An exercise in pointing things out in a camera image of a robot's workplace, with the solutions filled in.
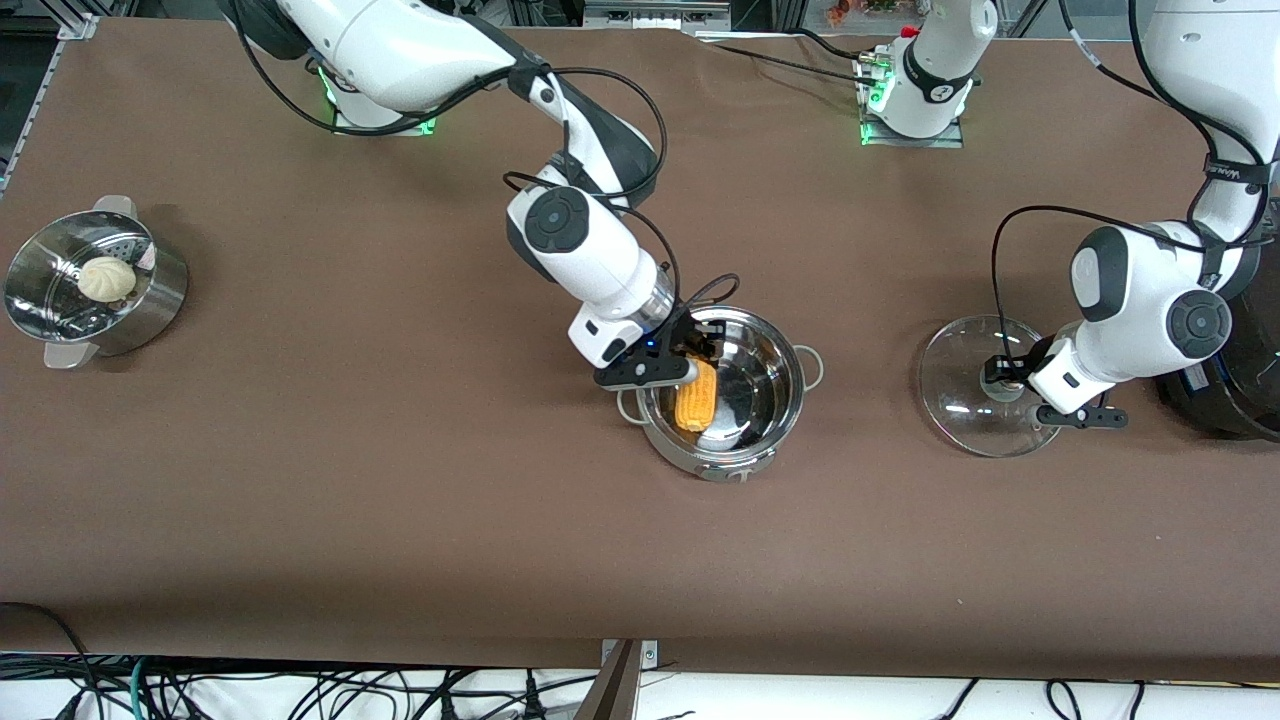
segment white floor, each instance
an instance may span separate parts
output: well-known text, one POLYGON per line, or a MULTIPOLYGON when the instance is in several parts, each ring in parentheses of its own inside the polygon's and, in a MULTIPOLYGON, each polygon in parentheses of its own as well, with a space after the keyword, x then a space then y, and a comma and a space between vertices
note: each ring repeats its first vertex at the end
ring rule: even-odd
MULTIPOLYGON (((590 674, 586 670, 538 671, 540 684, 590 674)), ((408 673, 413 685, 429 687, 440 673, 408 673)), ((457 689, 507 689, 524 692, 522 670, 481 671, 457 689)), ((701 673, 646 673, 640 691, 636 720, 663 720, 689 711, 689 720, 936 720, 951 706, 964 680, 906 678, 829 678, 785 675, 714 675, 701 673)), ((589 683, 543 693, 548 708, 570 706, 586 694, 589 683)), ((284 720, 298 700, 314 688, 305 678, 269 680, 207 680, 191 685, 189 694, 214 720, 284 720)), ((1134 687, 1107 683, 1071 683, 1080 703, 1082 720, 1128 720, 1134 687)), ((0 682, 0 720, 46 720, 54 717, 76 692, 67 680, 0 682)), ((475 719, 497 707, 497 700, 456 701, 460 717, 475 719)), ((1061 702, 1066 712, 1070 708, 1061 702)), ((132 720, 114 706, 110 720, 132 720)), ((332 714, 312 711, 323 720, 332 714)), ((393 712, 390 702, 376 696, 361 697, 347 708, 343 720, 404 717, 403 702, 393 712)), ((495 720, 508 720, 512 712, 495 720)), ((84 700, 77 717, 97 717, 91 700, 84 700)), ((425 720, 436 720, 433 708, 425 720)), ((1055 720, 1041 682, 983 680, 969 696, 959 720, 1055 720)), ((1280 717, 1280 691, 1188 685, 1147 685, 1138 711, 1139 720, 1275 720, 1280 717)))

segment teal cable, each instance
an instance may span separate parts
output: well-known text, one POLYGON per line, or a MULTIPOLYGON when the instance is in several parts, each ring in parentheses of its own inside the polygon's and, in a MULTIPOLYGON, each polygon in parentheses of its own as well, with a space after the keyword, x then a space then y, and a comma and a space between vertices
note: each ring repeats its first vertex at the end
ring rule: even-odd
POLYGON ((138 700, 138 685, 142 683, 142 661, 140 657, 133 664, 133 673, 129 673, 129 705, 133 706, 133 720, 142 720, 142 702, 138 700))

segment brown tabletop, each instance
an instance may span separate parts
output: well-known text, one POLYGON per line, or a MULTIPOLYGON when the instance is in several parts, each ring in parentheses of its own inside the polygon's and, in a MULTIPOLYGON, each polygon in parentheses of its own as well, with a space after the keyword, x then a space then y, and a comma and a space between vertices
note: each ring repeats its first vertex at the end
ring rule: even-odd
MULTIPOLYGON (((676 32, 518 38, 653 94, 671 158, 644 209, 686 283, 740 273, 735 302, 824 354, 777 462, 695 480, 593 384, 575 301, 503 237, 499 177, 559 142, 536 110, 498 91, 430 138, 333 137, 225 24, 106 20, 67 49, 0 251, 127 193, 191 288, 155 342, 78 372, 0 323, 0 596, 97 652, 550 666, 643 637, 686 669, 1277 676, 1268 447, 1202 439, 1129 383, 1128 430, 980 460, 914 389, 933 331, 991 311, 1009 210, 1183 213, 1203 147, 1178 115, 1069 42, 997 41, 964 150, 863 147, 840 81, 676 32)), ((311 76, 268 68, 320 110, 311 76)), ((655 137, 625 87, 580 85, 655 137)), ((1068 260, 1092 227, 1018 220, 1014 316, 1076 318, 1068 260)), ((5 647, 60 647, 0 623, 5 647)))

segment yellow corn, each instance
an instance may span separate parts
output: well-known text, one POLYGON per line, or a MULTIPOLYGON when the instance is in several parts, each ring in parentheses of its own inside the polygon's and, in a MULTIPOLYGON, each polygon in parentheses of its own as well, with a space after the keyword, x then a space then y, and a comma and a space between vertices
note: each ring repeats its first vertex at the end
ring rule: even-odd
POLYGON ((712 427, 716 418, 716 368, 698 359, 691 360, 698 368, 698 377, 676 391, 676 427, 700 433, 712 427))

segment metal pot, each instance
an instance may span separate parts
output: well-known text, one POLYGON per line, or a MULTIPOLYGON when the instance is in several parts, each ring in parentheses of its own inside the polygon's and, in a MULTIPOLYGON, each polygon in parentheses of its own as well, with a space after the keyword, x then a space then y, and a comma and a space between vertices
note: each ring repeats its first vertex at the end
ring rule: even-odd
POLYGON ((759 315, 712 305, 692 313, 699 322, 724 322, 724 351, 717 363, 717 406, 710 428, 701 433, 675 424, 673 387, 635 391, 640 418, 618 413, 644 427, 654 448, 671 464, 713 482, 746 482, 773 462, 804 405, 804 396, 822 382, 822 356, 806 345, 791 345, 759 315), (805 383, 799 352, 812 355, 818 377, 805 383))
POLYGON ((173 320, 186 292, 182 256, 138 222, 132 200, 109 195, 92 210, 54 220, 18 250, 4 306, 19 331, 45 342, 45 365, 65 370, 146 343, 173 320), (133 291, 116 302, 90 300, 77 287, 84 263, 102 256, 133 269, 133 291))

